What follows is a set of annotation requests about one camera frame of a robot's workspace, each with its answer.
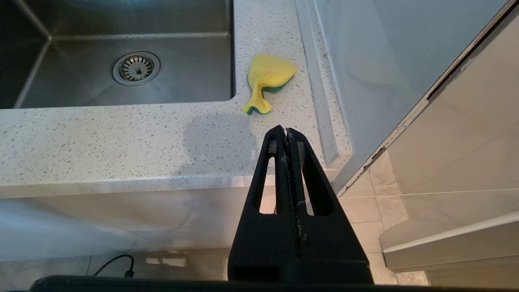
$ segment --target stainless steel sink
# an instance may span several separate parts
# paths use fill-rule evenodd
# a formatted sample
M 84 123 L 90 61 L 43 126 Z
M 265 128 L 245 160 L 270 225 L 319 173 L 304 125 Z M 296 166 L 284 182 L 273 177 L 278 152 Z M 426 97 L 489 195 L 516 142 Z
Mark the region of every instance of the stainless steel sink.
M 0 107 L 228 100 L 232 27 L 232 0 L 0 0 Z

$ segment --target white speckled countertop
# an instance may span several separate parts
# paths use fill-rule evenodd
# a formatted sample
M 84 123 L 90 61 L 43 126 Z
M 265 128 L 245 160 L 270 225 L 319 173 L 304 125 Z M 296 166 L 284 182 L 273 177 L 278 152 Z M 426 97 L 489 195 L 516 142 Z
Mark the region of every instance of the white speckled countertop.
M 248 186 L 276 125 L 302 132 L 323 161 L 294 1 L 235 1 L 235 52 L 228 101 L 0 110 L 0 198 Z M 256 52 L 299 71 L 265 93 L 270 113 L 247 116 Z

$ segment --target sponge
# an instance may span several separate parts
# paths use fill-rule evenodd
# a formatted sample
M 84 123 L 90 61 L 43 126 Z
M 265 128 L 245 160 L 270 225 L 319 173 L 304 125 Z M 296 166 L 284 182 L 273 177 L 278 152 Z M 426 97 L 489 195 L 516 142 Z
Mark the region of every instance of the sponge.
M 255 54 L 247 74 L 252 94 L 241 110 L 248 115 L 253 111 L 260 114 L 270 112 L 272 105 L 263 98 L 263 91 L 280 91 L 296 72 L 296 65 L 289 61 L 266 53 Z

